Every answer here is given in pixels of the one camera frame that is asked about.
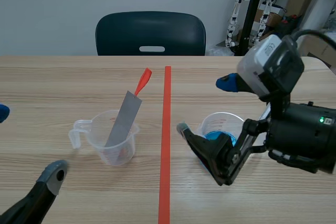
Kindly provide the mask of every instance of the measuring cup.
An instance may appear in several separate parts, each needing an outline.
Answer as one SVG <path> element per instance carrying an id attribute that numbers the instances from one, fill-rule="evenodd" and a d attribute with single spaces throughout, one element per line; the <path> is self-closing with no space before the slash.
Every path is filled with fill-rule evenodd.
<path id="1" fill-rule="evenodd" d="M 96 115 L 92 120 L 76 121 L 73 129 L 69 131 L 73 148 L 80 148 L 80 133 L 84 133 L 89 144 L 96 149 L 106 164 L 122 165 L 128 162 L 135 153 L 134 137 L 139 132 L 139 127 L 135 123 L 125 141 L 121 143 L 116 141 L 116 145 L 105 147 L 118 112 L 119 110 L 109 110 Z"/>
<path id="2" fill-rule="evenodd" d="M 221 133 L 230 136 L 235 145 L 242 131 L 244 120 L 235 114 L 217 112 L 207 116 L 196 133 L 208 140 L 215 140 Z"/>

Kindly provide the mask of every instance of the chair backrest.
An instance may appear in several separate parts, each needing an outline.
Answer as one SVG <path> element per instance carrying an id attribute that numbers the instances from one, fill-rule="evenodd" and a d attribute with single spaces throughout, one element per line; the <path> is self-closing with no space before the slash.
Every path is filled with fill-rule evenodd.
<path id="1" fill-rule="evenodd" d="M 114 13 L 96 27 L 98 55 L 204 55 L 205 39 L 202 21 L 184 13 Z M 140 51 L 148 46 L 164 51 Z"/>

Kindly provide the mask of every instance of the robot skeleton frame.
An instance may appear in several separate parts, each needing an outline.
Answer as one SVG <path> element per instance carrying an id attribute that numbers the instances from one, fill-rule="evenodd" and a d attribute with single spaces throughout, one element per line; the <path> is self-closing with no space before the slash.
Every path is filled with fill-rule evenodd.
<path id="1" fill-rule="evenodd" d="M 233 13 L 229 19 L 229 26 L 227 28 L 227 35 L 226 35 L 226 40 L 225 40 L 225 46 L 226 47 L 234 47 L 237 45 L 236 42 L 233 41 L 233 33 L 236 30 L 237 26 L 237 19 L 238 19 L 238 13 L 240 6 L 242 4 L 242 1 L 250 1 L 250 0 L 236 0 L 235 7 L 233 10 Z M 259 28 L 258 28 L 258 33 L 257 35 L 253 38 L 253 44 L 256 44 L 259 42 L 260 38 L 262 37 L 265 29 L 266 29 L 266 23 L 268 21 L 268 17 L 270 14 L 270 9 L 272 7 L 272 4 L 274 3 L 275 0 L 266 0 L 266 7 L 263 12 L 263 15 L 260 18 L 259 21 Z"/>

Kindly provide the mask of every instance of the black cable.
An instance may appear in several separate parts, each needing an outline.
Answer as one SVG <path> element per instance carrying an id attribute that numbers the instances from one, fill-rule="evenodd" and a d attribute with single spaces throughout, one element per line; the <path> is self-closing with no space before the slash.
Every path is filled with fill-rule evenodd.
<path id="1" fill-rule="evenodd" d="M 319 32 L 319 31 L 315 31 L 315 30 L 301 30 L 301 31 L 297 31 L 296 33 L 294 33 L 292 35 L 292 38 L 294 40 L 298 40 L 299 37 L 303 36 L 303 35 L 314 35 L 319 37 L 320 39 L 324 40 L 326 43 L 328 43 L 328 45 L 330 45 L 334 50 L 336 50 L 336 42 L 334 40 L 332 40 L 331 38 L 329 38 L 327 35 Z"/>

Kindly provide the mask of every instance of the blue liquid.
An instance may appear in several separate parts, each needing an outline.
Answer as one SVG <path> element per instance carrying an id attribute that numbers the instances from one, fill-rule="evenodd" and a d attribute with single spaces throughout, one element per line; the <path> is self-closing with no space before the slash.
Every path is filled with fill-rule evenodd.
<path id="1" fill-rule="evenodd" d="M 228 135 L 231 138 L 233 146 L 235 146 L 235 144 L 237 142 L 236 138 L 232 134 L 230 134 L 229 132 L 226 132 L 226 131 L 211 131 L 211 132 L 209 132 L 205 135 L 205 138 L 210 140 L 210 141 L 211 140 L 216 140 L 221 133 L 224 133 L 225 135 Z"/>

